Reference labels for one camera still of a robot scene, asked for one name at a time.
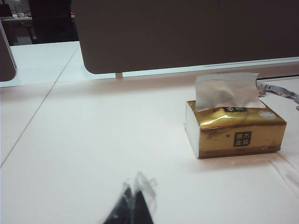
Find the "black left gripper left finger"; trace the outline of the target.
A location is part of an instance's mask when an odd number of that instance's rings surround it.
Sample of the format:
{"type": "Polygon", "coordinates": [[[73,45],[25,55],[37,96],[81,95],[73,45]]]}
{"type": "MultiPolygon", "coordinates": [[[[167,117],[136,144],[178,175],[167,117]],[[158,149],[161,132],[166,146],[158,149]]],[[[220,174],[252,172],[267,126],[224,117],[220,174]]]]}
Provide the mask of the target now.
{"type": "Polygon", "coordinates": [[[130,184],[124,182],[121,194],[106,217],[104,224],[129,224],[131,222],[131,209],[133,204],[133,192],[130,184]]]}

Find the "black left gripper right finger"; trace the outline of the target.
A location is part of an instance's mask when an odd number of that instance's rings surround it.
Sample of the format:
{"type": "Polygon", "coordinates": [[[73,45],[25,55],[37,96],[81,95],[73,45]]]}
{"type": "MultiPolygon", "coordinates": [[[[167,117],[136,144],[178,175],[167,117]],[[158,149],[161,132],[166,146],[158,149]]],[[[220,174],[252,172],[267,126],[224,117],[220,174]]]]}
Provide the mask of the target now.
{"type": "Polygon", "coordinates": [[[157,209],[156,179],[149,179],[139,171],[133,186],[132,223],[153,224],[153,215],[157,209]]]}

